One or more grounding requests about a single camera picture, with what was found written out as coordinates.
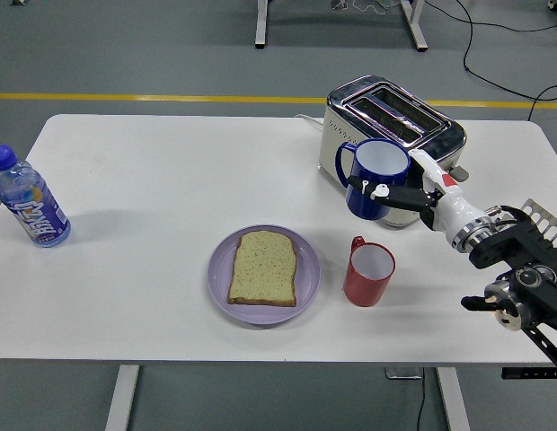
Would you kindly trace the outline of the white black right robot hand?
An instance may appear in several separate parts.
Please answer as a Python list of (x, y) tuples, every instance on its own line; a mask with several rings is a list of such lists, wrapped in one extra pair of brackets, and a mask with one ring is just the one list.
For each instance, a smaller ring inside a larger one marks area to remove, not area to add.
[(357, 175), (347, 182), (377, 204), (420, 213), (429, 229), (442, 232), (455, 247), (473, 234), (493, 231), (491, 218), (464, 198), (454, 178), (432, 157), (418, 149), (409, 151), (409, 156), (421, 169), (420, 188), (362, 180)]

